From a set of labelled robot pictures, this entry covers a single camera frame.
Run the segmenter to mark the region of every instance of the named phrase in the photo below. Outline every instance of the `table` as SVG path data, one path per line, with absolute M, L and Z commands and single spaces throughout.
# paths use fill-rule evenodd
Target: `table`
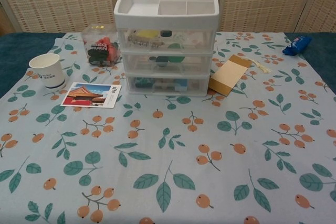
M 128 95 L 122 63 L 89 66 L 79 38 L 51 49 L 65 90 L 120 83 L 120 98 L 60 107 L 27 70 L 0 100 L 2 223 L 334 223 L 336 96 L 282 55 L 283 33 L 217 34 L 213 71 L 232 54 L 272 70 L 252 65 L 226 98 Z

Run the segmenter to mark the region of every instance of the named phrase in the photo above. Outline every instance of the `postcard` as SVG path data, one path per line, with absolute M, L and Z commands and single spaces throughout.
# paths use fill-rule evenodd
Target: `postcard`
M 121 85 L 74 82 L 62 106 L 114 108 Z

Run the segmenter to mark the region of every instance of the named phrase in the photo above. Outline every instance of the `blue packet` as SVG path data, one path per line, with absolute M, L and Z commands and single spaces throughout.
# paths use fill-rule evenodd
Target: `blue packet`
M 296 38 L 291 44 L 289 44 L 282 53 L 285 55 L 297 55 L 298 53 L 302 52 L 308 44 L 311 42 L 311 38 L 309 37 L 298 37 Z

